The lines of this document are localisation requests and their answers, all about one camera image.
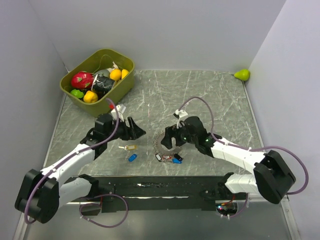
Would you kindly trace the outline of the metal disc with key rings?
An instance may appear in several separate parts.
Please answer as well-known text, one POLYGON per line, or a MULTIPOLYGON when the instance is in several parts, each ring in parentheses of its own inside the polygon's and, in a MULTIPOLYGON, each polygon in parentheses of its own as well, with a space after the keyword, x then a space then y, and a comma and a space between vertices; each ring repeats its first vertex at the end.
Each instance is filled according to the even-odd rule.
POLYGON ((154 154, 159 154, 162 157, 162 162, 160 163, 173 163, 172 158, 174 154, 180 154, 180 152, 177 152, 177 147, 173 144, 173 148, 168 149, 165 146, 161 144, 161 140, 165 136, 165 132, 161 131, 158 132, 155 137, 154 137, 154 142, 153 142, 153 149, 154 149, 154 154))

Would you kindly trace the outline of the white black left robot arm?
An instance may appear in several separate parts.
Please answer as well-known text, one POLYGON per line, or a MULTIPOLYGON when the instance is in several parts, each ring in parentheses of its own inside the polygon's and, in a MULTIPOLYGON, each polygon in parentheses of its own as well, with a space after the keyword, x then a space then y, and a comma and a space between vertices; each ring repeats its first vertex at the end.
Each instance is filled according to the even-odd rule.
POLYGON ((87 174, 69 179, 82 167, 96 160, 108 146, 108 142, 121 139, 137 140, 146 131, 131 117, 126 120, 115 114, 98 116, 80 143, 66 156, 42 170, 31 169, 22 181, 14 203, 16 210, 25 217, 47 223, 58 209, 76 199, 95 200, 100 192, 99 181, 87 174))

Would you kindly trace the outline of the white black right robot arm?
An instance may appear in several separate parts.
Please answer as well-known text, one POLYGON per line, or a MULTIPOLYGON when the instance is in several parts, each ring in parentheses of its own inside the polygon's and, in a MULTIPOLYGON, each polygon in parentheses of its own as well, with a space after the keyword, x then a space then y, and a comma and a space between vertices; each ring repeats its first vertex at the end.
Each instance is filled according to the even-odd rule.
POLYGON ((296 177, 282 156, 269 152, 241 149, 226 138, 208 132, 197 116, 191 116, 179 124, 165 128, 160 144, 171 150, 184 144, 192 144, 202 154, 225 160, 248 174, 228 173, 218 193, 230 199, 238 193, 259 194, 272 204, 278 204, 296 182, 296 177))

